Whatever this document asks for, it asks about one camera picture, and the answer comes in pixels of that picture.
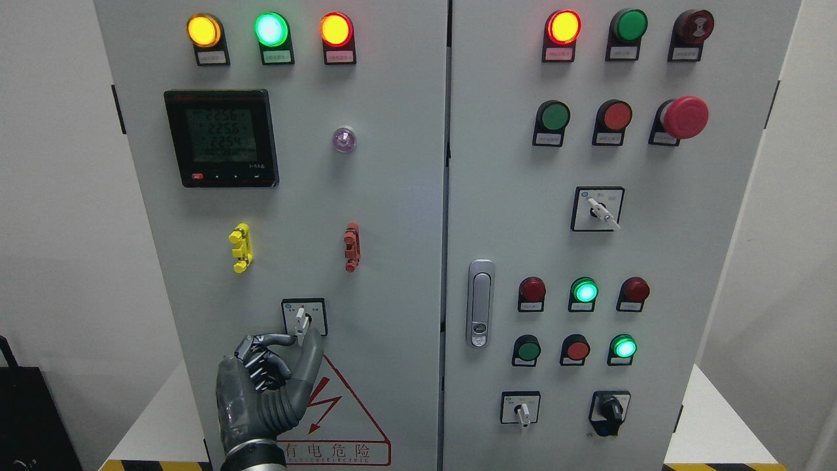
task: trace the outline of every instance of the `electrical control cabinet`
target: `electrical control cabinet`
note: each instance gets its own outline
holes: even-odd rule
[[[452,5],[444,469],[659,469],[799,1]]]
[[[213,466],[218,362],[306,305],[326,359],[280,438],[288,463],[435,470],[448,2],[95,6]],[[175,143],[167,91],[185,109]],[[263,111],[194,111],[198,94],[176,91],[258,96],[270,129]]]

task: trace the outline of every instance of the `green indicator light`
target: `green indicator light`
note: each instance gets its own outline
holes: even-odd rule
[[[259,42],[270,48],[281,46],[288,39],[288,22],[278,13],[260,14],[253,24],[253,30]]]
[[[532,361],[541,354],[541,347],[537,344],[523,344],[517,350],[517,356],[524,361]]]
[[[630,335],[620,335],[614,339],[611,349],[619,358],[630,358],[636,353],[636,342]]]
[[[550,131],[557,131],[570,121],[570,111],[563,103],[552,103],[541,114],[543,126]]]
[[[579,278],[573,283],[573,297],[580,303],[591,303],[598,296],[598,287],[592,278]]]
[[[648,17],[642,10],[629,10],[616,22],[616,36],[625,42],[634,42],[648,30]]]

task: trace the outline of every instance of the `lightning bolt symbol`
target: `lightning bolt symbol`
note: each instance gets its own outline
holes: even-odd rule
[[[322,422],[322,419],[326,418],[328,413],[331,412],[331,409],[333,409],[334,406],[336,406],[337,403],[340,402],[340,400],[343,398],[343,396],[337,396],[337,397],[332,397],[330,399],[323,399],[322,401],[314,402],[317,395],[319,395],[322,392],[322,390],[326,388],[326,385],[328,384],[329,381],[330,381],[329,378],[326,378],[325,376],[323,376],[323,378],[320,380],[320,384],[318,384],[316,386],[316,388],[314,389],[313,394],[311,394],[311,399],[308,400],[308,407],[319,406],[320,404],[326,404],[328,402],[331,403],[328,406],[328,408],[326,409],[326,411],[323,412],[322,415],[320,416],[320,420],[316,421],[316,423],[311,424],[311,427],[308,429],[308,434],[309,435],[316,432],[316,430],[318,428],[320,428],[320,422]]]

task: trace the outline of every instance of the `yellow black hazard stripe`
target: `yellow black hazard stripe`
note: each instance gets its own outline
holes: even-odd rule
[[[209,463],[175,461],[107,460],[99,471],[213,471]]]
[[[782,464],[664,464],[663,471],[788,471]]]

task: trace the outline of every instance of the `red terminal block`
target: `red terminal block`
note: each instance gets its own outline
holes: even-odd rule
[[[350,222],[346,226],[343,242],[346,243],[346,250],[343,252],[346,258],[346,271],[352,273],[361,264],[361,236],[357,224]]]

